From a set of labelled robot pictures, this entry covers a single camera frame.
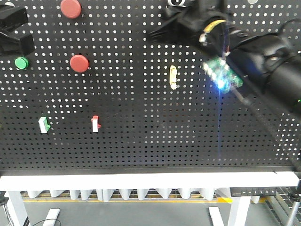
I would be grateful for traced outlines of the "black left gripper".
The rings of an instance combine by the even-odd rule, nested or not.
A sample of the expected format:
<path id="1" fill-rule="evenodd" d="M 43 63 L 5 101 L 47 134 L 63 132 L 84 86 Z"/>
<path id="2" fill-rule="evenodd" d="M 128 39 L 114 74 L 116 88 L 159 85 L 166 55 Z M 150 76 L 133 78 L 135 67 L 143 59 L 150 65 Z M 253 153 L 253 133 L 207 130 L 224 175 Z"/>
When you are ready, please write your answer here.
<path id="1" fill-rule="evenodd" d="M 31 34 L 15 34 L 17 28 L 28 23 L 24 7 L 1 4 L 0 6 L 0 55 L 27 56 L 35 50 Z"/>

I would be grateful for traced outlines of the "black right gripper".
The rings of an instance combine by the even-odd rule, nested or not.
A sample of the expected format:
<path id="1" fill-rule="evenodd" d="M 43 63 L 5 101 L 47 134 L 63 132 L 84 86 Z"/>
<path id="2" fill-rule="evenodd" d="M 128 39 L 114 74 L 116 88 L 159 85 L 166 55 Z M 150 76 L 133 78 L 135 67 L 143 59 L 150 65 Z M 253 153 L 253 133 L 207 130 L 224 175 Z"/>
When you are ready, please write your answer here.
<path id="1" fill-rule="evenodd" d="M 184 8 L 168 6 L 165 21 L 148 33 L 154 43 L 184 45 L 199 51 L 229 51 L 230 25 L 225 0 L 215 6 L 204 0 L 192 0 Z"/>

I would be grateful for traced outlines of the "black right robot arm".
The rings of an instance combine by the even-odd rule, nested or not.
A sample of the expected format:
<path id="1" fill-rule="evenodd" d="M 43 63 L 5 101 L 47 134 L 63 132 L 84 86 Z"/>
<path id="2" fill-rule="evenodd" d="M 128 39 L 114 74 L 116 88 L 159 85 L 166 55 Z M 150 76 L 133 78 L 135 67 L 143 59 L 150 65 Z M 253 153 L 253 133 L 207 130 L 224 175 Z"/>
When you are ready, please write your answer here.
<path id="1" fill-rule="evenodd" d="M 283 29 L 265 35 L 236 27 L 226 1 L 209 6 L 191 0 L 163 10 L 162 25 L 149 33 L 158 43 L 194 47 L 208 57 L 222 57 L 256 91 L 285 111 L 301 114 L 301 57 Z"/>

